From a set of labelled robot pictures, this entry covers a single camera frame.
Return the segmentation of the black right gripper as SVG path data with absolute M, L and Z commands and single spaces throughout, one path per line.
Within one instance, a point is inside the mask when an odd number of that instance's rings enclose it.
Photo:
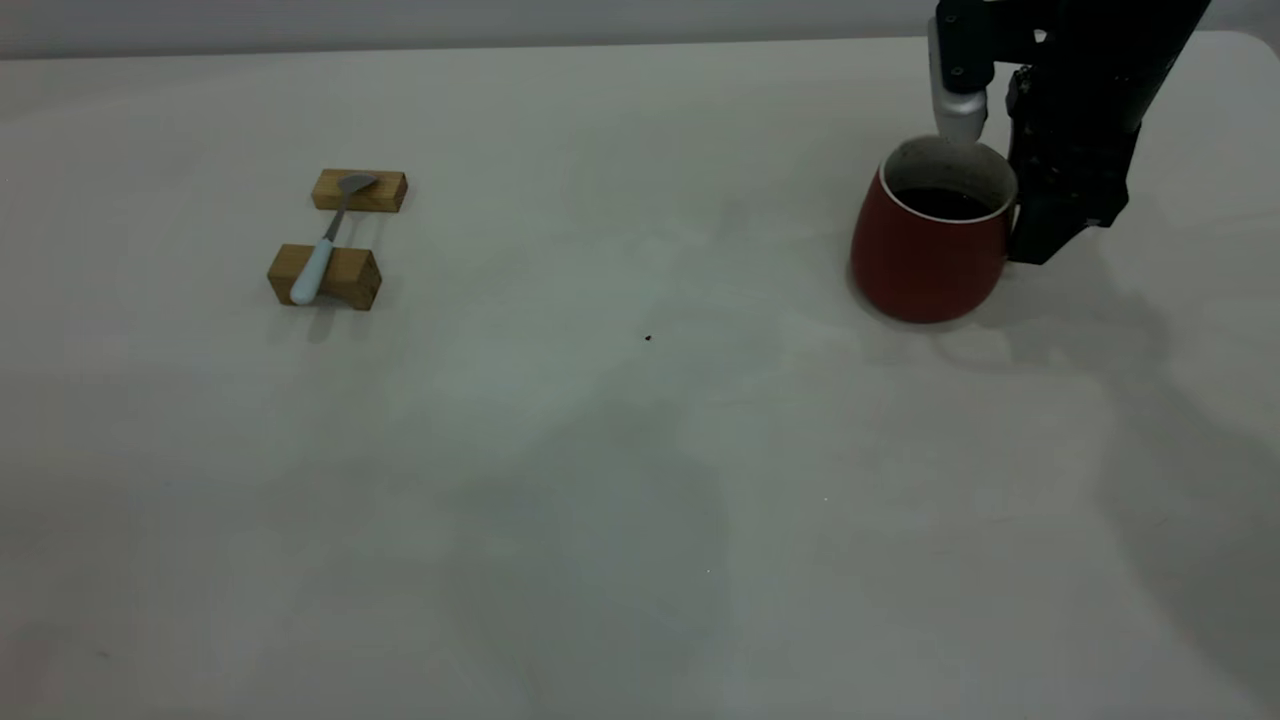
M 998 63 L 1018 178 L 1011 263 L 1044 265 L 1129 202 L 1140 122 L 1207 1 L 941 1 L 938 123 L 983 126 Z M 1075 126 L 1075 197 L 1050 126 Z

